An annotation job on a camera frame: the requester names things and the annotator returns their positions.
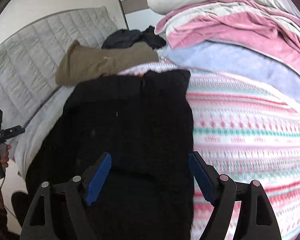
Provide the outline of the black fleece garment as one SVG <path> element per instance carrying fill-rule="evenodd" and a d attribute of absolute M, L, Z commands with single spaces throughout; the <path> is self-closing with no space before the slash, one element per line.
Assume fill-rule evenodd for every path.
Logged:
<path fill-rule="evenodd" d="M 79 83 L 11 201 L 23 224 L 38 187 L 69 181 L 103 153 L 111 169 L 86 212 L 101 239 L 189 239 L 194 181 L 190 72 L 149 71 Z"/>

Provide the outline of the olive brown garment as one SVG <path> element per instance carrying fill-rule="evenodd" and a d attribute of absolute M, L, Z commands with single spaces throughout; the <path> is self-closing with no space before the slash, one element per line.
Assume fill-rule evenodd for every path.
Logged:
<path fill-rule="evenodd" d="M 117 74 L 140 64 L 158 61 L 157 52 L 145 42 L 129 48 L 99 49 L 84 47 L 75 40 L 57 68 L 55 82 L 59 86 L 75 86 L 103 74 Z"/>

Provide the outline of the light blue fleece blanket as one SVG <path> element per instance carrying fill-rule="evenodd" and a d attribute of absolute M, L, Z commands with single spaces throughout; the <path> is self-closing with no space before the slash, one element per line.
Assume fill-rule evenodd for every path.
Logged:
<path fill-rule="evenodd" d="M 234 44 L 204 41 L 195 46 L 158 50 L 162 59 L 183 67 L 225 72 L 267 83 L 300 103 L 300 76 L 284 64 Z"/>

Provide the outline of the pink striped patterned blanket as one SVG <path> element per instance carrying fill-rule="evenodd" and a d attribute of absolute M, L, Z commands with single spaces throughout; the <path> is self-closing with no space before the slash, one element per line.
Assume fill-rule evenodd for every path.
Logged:
<path fill-rule="evenodd" d="M 194 150 L 219 173 L 258 180 L 283 239 L 300 234 L 300 106 L 273 87 L 190 68 Z"/>

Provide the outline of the pink velvet blanket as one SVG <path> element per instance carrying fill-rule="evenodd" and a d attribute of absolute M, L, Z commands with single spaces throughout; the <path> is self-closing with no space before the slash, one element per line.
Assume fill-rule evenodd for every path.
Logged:
<path fill-rule="evenodd" d="M 250 0 L 211 0 L 175 9 L 155 26 L 172 49 L 211 40 L 275 59 L 300 75 L 300 19 Z"/>

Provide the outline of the dark navy garment pile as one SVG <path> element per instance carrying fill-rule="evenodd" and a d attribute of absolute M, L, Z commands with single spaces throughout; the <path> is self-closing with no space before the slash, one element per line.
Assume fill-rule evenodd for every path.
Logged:
<path fill-rule="evenodd" d="M 166 46 L 166 41 L 155 35 L 154 30 L 151 25 L 144 31 L 120 29 L 106 38 L 102 49 L 129 48 L 138 42 L 145 42 L 152 49 Z"/>

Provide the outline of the grey quilted headboard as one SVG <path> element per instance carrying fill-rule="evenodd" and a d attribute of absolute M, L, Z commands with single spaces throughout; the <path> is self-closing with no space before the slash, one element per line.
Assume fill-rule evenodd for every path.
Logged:
<path fill-rule="evenodd" d="M 55 73 L 74 40 L 101 48 L 117 30 L 105 6 L 62 11 L 20 29 L 0 44 L 2 127 L 27 125 L 57 91 Z"/>

